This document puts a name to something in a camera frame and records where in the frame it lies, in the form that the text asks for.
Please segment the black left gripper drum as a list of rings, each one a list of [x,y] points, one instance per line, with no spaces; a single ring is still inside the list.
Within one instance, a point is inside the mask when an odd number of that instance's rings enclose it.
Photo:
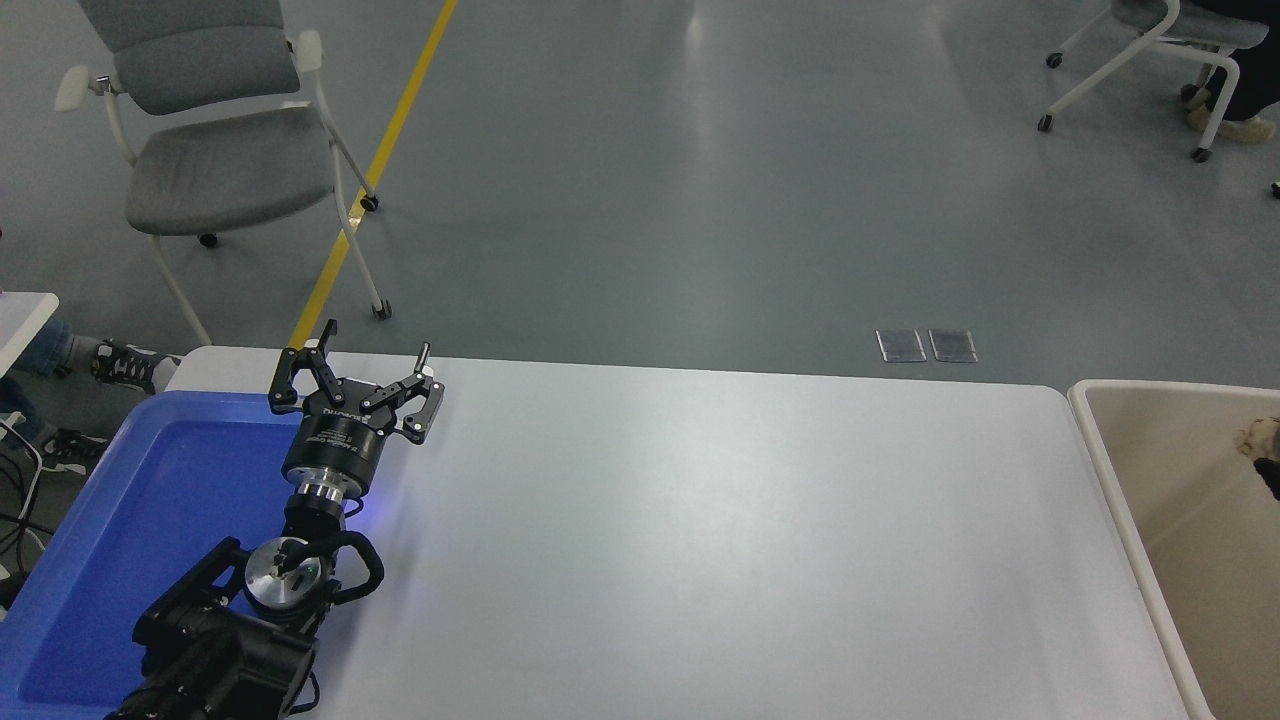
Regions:
[[[321,406],[302,411],[298,430],[282,464],[293,486],[328,483],[347,498],[369,493],[390,428],[390,411],[353,414]]]

